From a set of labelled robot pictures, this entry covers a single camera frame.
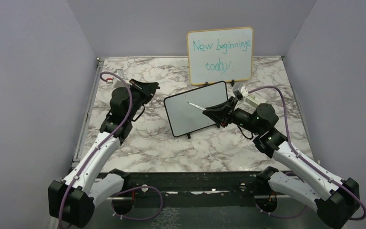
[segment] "gray wall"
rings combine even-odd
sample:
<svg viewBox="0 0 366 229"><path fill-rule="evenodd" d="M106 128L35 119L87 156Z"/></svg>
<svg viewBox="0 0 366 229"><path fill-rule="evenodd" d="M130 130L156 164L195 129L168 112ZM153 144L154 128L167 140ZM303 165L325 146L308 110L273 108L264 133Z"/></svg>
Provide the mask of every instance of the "gray wall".
<svg viewBox="0 0 366 229"><path fill-rule="evenodd" d="M0 228L47 228L96 57L65 0L0 0Z"/></svg>
<svg viewBox="0 0 366 229"><path fill-rule="evenodd" d="M285 55L315 0L68 0L96 55L187 55L194 30L252 26L255 55Z"/></svg>
<svg viewBox="0 0 366 229"><path fill-rule="evenodd" d="M314 155L357 180L366 203L366 1L317 0L285 68ZM366 220L348 228L366 228Z"/></svg>

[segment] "yellow whiteboard frame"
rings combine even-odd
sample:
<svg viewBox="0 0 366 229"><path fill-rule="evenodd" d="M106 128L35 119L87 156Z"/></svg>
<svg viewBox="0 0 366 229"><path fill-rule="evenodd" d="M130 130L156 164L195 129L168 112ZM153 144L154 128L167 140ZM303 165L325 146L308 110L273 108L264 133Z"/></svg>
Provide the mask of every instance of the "yellow whiteboard frame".
<svg viewBox="0 0 366 229"><path fill-rule="evenodd" d="M218 31L218 30L236 30L236 29L251 29L252 30L252 59L250 60L251 68L250 68L250 76L247 79L242 80L236 80L236 81L246 81L249 80L252 77L253 74L253 40L254 40L254 30L251 26L244 26L244 27L232 27L232 28L224 28L224 29L216 29L216 30L196 30L196 31L190 31L186 35L186 42L187 42L187 58L189 61L189 80L192 85L204 85L205 83L193 83L192 82L192 74L190 73L190 53L189 53L189 34L192 32L207 32L207 31Z"/></svg>

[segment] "marble surface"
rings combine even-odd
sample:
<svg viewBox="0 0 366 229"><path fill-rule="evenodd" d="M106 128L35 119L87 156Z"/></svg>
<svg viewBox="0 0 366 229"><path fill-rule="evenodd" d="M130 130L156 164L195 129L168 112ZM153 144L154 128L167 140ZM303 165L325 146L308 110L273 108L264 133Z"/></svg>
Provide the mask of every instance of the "marble surface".
<svg viewBox="0 0 366 229"><path fill-rule="evenodd" d="M158 82L154 99L145 113L133 123L133 129L123 145L107 161L102 172L114 168L130 172L210 172L260 171L267 166L287 169L260 153L253 142L245 139L235 125L217 129L215 126L194 132L192 138L175 138L169 126L163 99L198 86L190 84L187 57L109 58L103 71L124 70L126 80ZM254 89L264 85L279 87L287 104L291 139L307 156L312 157L305 129L291 90L281 57L254 57L253 76L243 82ZM228 83L228 96L232 87ZM113 86L100 82L94 102L89 130L82 155L92 146L99 127L110 109ZM280 120L276 128L285 133L284 114L278 93L272 89L258 91L272 104Z"/></svg>

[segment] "whiteboard with writing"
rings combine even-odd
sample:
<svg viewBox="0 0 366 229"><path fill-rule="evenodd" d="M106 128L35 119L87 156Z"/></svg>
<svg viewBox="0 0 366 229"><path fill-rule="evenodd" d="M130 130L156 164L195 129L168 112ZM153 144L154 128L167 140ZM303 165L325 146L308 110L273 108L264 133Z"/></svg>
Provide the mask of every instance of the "whiteboard with writing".
<svg viewBox="0 0 366 229"><path fill-rule="evenodd" d="M248 80L253 67L253 28L189 32L187 52L192 84Z"/></svg>

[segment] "blank whiteboard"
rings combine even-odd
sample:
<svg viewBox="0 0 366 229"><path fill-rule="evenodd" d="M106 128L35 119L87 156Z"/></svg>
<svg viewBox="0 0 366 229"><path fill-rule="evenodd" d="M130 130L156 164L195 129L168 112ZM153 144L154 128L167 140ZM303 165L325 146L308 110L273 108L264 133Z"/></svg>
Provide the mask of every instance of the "blank whiteboard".
<svg viewBox="0 0 366 229"><path fill-rule="evenodd" d="M163 103L172 135L179 137L215 124L213 120L203 115L201 110L188 102L207 108L227 100L228 94L224 81L166 97Z"/></svg>
<svg viewBox="0 0 366 229"><path fill-rule="evenodd" d="M248 80L253 67L253 28L189 32L187 53L194 85Z"/></svg>

